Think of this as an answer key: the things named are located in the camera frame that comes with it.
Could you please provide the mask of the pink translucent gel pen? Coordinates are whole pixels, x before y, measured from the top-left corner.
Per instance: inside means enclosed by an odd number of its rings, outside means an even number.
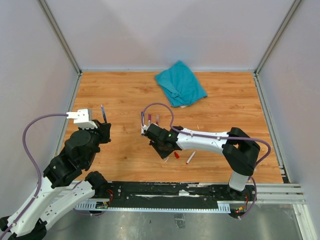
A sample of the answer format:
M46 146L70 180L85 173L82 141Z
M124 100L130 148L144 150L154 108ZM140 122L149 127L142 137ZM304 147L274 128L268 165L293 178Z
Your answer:
M156 124L159 125L159 123L160 123L160 115L157 114L156 115Z

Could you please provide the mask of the dark blue thin pen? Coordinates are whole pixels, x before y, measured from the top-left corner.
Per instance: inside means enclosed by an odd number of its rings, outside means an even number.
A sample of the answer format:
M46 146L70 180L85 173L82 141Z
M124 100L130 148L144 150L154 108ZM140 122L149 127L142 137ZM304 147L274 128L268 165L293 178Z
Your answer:
M100 108L101 108L101 112L102 112L102 117L103 117L104 123L108 123L106 112L105 112L105 108L104 108L104 106L102 104L100 105Z

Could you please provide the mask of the purple white marker pen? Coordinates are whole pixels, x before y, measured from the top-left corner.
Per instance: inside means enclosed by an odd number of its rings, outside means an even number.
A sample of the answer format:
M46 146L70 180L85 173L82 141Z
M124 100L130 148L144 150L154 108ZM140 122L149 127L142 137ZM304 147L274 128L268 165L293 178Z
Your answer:
M148 114L148 126L150 126L152 123L152 115Z

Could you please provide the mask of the blue white marker pen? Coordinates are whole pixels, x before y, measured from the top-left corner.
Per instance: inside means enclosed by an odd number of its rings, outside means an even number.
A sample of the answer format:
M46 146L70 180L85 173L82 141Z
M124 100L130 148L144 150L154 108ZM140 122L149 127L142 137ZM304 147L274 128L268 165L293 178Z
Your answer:
M143 111L141 111L141 113L140 113L140 118L141 118L141 126L145 125L145 117L144 117Z

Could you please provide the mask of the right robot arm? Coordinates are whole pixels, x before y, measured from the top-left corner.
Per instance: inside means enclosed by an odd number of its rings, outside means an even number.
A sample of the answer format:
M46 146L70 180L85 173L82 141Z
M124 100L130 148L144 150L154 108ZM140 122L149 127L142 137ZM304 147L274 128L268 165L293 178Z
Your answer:
M227 196L238 200L244 195L246 183L256 167L260 146L241 129L233 127L225 132L201 132L178 126L166 130L154 123L144 125L142 129L162 159L183 150L202 150L224 156L232 169Z

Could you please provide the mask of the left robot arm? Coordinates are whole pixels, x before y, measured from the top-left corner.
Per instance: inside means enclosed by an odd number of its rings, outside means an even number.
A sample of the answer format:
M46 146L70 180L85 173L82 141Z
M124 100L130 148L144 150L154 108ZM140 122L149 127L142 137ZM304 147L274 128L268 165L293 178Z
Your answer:
M110 139L110 123L93 120L95 127L75 131L59 155L43 171L41 186L11 216L0 219L0 229L11 240L42 240L49 229L76 205L107 193L107 180L98 171L90 172L66 195L58 198L82 171L88 171L100 145Z

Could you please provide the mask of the red pen cap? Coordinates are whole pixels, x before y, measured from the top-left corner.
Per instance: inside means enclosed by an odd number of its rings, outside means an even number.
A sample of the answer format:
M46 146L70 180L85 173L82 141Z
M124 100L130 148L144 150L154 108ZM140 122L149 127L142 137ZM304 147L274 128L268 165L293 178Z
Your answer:
M177 153L177 152L174 152L174 156L179 159L180 158L180 155Z

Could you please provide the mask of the white red pen diagonal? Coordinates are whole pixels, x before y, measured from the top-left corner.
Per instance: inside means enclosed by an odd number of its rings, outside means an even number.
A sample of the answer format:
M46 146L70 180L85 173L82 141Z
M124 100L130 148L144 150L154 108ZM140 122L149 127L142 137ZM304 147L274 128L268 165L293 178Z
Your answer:
M186 164L188 165L189 163L190 163L190 161L193 159L193 157L195 156L195 154L196 154L196 151L194 151L191 155L190 155L190 157L187 159L187 161L186 161Z

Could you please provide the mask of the teal folded cloth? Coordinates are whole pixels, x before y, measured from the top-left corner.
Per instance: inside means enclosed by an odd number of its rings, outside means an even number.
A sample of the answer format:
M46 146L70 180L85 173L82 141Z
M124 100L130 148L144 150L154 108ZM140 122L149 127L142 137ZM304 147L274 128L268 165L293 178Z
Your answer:
M195 74L181 60L155 76L172 107L190 106L208 96Z

